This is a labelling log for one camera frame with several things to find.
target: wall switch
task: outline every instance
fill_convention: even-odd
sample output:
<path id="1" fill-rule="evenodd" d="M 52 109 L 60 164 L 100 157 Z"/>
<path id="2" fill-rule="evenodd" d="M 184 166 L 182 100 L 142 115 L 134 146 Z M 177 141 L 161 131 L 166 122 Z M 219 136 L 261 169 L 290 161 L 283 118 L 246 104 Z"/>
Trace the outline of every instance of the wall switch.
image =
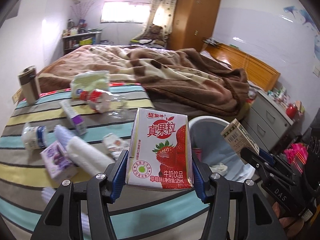
<path id="1" fill-rule="evenodd" d="M 19 88 L 19 90 L 12 96 L 12 101 L 14 104 L 19 100 L 21 93 L 22 90 Z"/>
<path id="2" fill-rule="evenodd" d="M 317 77 L 320 77 L 320 67 L 314 66 L 313 67 L 313 74 L 315 74 Z"/>

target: stuffed animal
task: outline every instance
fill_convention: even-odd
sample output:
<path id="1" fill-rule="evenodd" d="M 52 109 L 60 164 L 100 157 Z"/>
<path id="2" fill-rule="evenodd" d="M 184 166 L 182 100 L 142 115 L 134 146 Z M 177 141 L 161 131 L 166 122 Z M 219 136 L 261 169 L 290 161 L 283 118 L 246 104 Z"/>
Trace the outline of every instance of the stuffed animal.
<path id="1" fill-rule="evenodd" d="M 149 30 L 143 35 L 142 40 L 153 40 L 155 44 L 164 46 L 165 42 L 162 35 L 163 28 L 158 25 L 151 25 Z"/>

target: red bottle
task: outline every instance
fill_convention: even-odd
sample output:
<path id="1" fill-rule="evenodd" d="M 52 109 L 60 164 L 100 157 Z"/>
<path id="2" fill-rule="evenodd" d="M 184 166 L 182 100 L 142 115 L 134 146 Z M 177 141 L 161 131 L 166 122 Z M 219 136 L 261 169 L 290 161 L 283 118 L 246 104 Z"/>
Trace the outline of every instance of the red bottle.
<path id="1" fill-rule="evenodd" d="M 289 104 L 287 110 L 285 111 L 285 113 L 287 114 L 287 116 L 289 116 L 291 120 L 295 117 L 297 112 L 298 108 L 295 104 Z"/>

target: drawer handle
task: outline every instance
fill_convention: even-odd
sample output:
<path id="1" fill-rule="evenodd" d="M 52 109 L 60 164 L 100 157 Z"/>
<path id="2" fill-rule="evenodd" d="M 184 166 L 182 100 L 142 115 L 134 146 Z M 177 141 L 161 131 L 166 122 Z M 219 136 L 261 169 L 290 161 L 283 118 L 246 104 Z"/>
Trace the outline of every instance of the drawer handle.
<path id="1" fill-rule="evenodd" d="M 266 131 L 262 129 L 262 127 L 260 125 L 258 125 L 258 130 L 259 128 L 263 131 L 263 135 L 265 135 Z"/>
<path id="2" fill-rule="evenodd" d="M 273 116 L 272 116 L 272 114 L 270 114 L 268 110 L 266 110 L 266 111 L 267 111 L 267 114 L 269 114 L 269 115 L 273 118 L 273 121 L 275 121 L 275 120 L 276 120 L 276 118 L 275 118 L 275 117 L 273 117 Z"/>

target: small white and purple box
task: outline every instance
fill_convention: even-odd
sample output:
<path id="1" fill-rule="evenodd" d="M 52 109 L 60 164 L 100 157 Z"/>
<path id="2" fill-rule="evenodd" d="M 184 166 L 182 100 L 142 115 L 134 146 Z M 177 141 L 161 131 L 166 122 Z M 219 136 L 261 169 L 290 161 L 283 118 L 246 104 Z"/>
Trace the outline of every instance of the small white and purple box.
<path id="1" fill-rule="evenodd" d="M 51 179 L 57 183 L 71 179 L 78 173 L 76 166 L 66 157 L 65 149 L 59 141 L 50 144 L 40 154 Z"/>
<path id="2" fill-rule="evenodd" d="M 84 124 L 82 117 L 72 108 L 68 99 L 62 100 L 60 106 L 66 113 L 68 120 L 73 124 L 78 135 L 83 135 L 87 132 L 87 127 Z"/>

